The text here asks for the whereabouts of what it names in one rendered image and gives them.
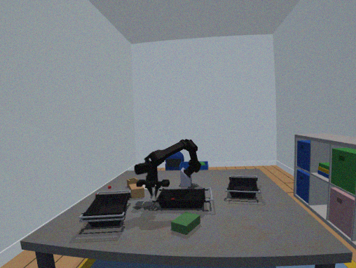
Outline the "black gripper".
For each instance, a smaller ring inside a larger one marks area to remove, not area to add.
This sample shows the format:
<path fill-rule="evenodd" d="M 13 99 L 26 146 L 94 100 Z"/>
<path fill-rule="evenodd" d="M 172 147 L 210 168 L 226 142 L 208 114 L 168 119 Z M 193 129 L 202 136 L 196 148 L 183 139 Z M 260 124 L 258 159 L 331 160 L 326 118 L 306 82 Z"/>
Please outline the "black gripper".
<path fill-rule="evenodd" d="M 152 175 L 154 175 L 156 178 L 158 178 L 158 172 L 155 172 L 155 173 L 147 173 L 147 175 L 149 177 L 151 177 Z M 158 181 L 158 184 L 156 184 L 155 186 L 155 196 L 157 195 L 157 191 L 158 191 L 158 188 L 160 188 L 160 186 L 162 187 L 168 187 L 170 184 L 170 181 L 169 180 L 162 180 L 162 181 Z M 137 182 L 137 187 L 142 187 L 143 185 L 145 185 L 145 188 L 146 187 L 146 180 L 139 180 Z M 150 192 L 150 195 L 152 196 L 153 195 L 153 191 L 152 191 L 152 187 L 150 188 L 147 188 Z"/>

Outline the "green rectangular block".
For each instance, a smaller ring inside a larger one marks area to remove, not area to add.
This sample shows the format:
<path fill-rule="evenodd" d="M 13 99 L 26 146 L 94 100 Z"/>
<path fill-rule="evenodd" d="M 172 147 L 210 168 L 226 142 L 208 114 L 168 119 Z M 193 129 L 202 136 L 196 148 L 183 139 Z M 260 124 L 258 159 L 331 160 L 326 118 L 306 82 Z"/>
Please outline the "green rectangular block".
<path fill-rule="evenodd" d="M 200 224 L 200 215 L 195 213 L 182 213 L 171 221 L 171 230 L 187 235 L 192 229 Z"/>

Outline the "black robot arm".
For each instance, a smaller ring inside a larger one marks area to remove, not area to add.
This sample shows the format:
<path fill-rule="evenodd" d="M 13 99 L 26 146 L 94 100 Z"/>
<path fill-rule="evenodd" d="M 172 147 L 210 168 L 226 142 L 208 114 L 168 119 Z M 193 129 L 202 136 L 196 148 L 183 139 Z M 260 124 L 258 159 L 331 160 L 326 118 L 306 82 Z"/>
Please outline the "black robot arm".
<path fill-rule="evenodd" d="M 188 165 L 189 167 L 185 170 L 184 173 L 191 178 L 191 175 L 195 172 L 200 171 L 201 164 L 198 161 L 198 157 L 196 152 L 198 151 L 198 147 L 192 140 L 180 140 L 178 143 L 164 149 L 164 150 L 156 150 L 150 155 L 148 155 L 144 160 L 144 163 L 139 163 L 138 165 L 135 166 L 135 172 L 136 174 L 142 174 L 142 173 L 155 173 L 157 172 L 157 167 L 161 165 L 167 157 L 172 156 L 173 154 L 176 154 L 177 152 L 181 150 L 187 150 L 190 154 L 191 160 L 189 161 Z M 151 161 L 149 160 L 151 159 Z M 154 175 L 149 177 L 146 175 L 146 187 L 155 187 L 155 185 L 158 184 L 158 178 L 156 178 Z"/>

